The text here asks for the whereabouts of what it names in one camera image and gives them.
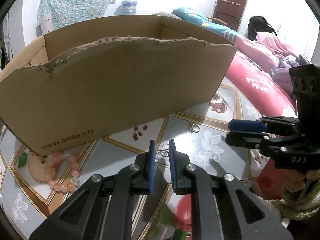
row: ring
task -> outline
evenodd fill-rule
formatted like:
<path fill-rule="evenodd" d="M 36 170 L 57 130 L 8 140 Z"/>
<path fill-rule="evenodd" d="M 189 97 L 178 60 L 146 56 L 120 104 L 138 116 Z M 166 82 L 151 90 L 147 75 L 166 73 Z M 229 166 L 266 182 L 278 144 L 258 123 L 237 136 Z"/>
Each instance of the ring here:
<path fill-rule="evenodd" d="M 192 129 L 193 132 L 200 132 L 200 126 L 198 124 L 196 124 L 196 123 L 193 123 L 191 125 L 191 129 Z"/>

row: cardboard box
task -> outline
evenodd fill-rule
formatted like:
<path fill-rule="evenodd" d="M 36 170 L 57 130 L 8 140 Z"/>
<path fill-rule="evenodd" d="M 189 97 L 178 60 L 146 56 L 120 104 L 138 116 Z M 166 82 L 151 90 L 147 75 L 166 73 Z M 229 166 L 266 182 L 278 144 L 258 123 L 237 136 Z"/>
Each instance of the cardboard box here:
<path fill-rule="evenodd" d="M 0 117 L 32 151 L 55 153 L 209 101 L 236 49 L 170 17 L 69 25 L 34 40 L 0 73 Z"/>

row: teal floral fabric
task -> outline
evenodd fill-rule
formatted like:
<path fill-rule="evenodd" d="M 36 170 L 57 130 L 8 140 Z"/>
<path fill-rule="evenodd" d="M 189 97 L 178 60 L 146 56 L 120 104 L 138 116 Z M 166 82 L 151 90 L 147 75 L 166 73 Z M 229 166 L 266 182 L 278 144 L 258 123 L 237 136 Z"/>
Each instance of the teal floral fabric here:
<path fill-rule="evenodd" d="M 109 3 L 116 0 L 41 0 L 38 10 L 38 34 L 41 35 L 40 17 L 52 14 L 53 30 L 102 17 Z"/>

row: metal bolt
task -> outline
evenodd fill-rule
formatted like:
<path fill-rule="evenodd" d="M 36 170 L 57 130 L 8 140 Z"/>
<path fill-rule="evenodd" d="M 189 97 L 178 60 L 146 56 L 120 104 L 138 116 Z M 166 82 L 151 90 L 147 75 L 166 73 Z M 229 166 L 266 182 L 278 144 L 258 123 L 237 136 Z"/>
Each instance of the metal bolt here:
<path fill-rule="evenodd" d="M 188 164 L 186 168 L 188 171 L 194 171 L 196 169 L 196 166 L 194 164 Z"/>
<path fill-rule="evenodd" d="M 131 164 L 129 169 L 132 171 L 137 171 L 140 169 L 140 166 L 138 164 Z"/>
<path fill-rule="evenodd" d="M 101 175 L 100 174 L 94 174 L 94 175 L 92 175 L 91 180 L 93 182 L 98 182 L 98 181 L 101 180 Z"/>
<path fill-rule="evenodd" d="M 234 176 L 230 173 L 227 173 L 224 175 L 224 179 L 227 180 L 227 181 L 233 181 L 234 180 Z"/>

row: red apple print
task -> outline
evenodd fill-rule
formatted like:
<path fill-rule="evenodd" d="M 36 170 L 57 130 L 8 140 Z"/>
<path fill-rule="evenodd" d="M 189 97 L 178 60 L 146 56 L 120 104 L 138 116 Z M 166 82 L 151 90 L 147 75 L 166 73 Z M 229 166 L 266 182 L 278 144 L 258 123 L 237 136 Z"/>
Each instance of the red apple print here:
<path fill-rule="evenodd" d="M 184 195 L 178 201 L 172 218 L 177 228 L 183 231 L 191 229 L 191 195 Z"/>

